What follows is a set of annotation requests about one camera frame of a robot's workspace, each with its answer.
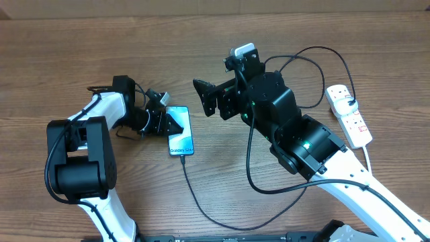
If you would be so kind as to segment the Samsung Galaxy smartphone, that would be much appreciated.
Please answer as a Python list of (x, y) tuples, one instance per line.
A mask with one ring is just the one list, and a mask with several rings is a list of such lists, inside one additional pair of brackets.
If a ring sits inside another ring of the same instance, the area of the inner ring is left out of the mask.
[(188, 156), (194, 154), (191, 132), (191, 121), (187, 106), (169, 106), (167, 113), (180, 125), (182, 132), (168, 136), (169, 154), (171, 156)]

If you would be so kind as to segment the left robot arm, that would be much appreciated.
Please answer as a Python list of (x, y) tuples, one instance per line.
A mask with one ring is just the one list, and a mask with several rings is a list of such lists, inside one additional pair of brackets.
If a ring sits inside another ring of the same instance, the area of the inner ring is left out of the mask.
[(115, 189), (117, 166), (110, 131), (127, 126), (141, 137), (181, 134), (167, 112), (168, 92), (147, 91), (127, 75), (89, 86), (91, 101), (75, 115), (46, 127), (44, 183), (50, 196), (81, 207), (102, 241), (144, 241)]

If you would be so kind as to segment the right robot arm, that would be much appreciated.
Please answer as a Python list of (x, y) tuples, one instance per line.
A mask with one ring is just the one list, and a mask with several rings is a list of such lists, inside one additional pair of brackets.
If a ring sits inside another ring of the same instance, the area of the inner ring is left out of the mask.
[(301, 113), (279, 71), (267, 72), (256, 50), (224, 59), (235, 77), (215, 86), (193, 80), (204, 112), (223, 120), (239, 114), (270, 143), (270, 152), (306, 183), (272, 190), (281, 194), (318, 186), (341, 201), (385, 241), (428, 241), (429, 221), (384, 187), (328, 127)]

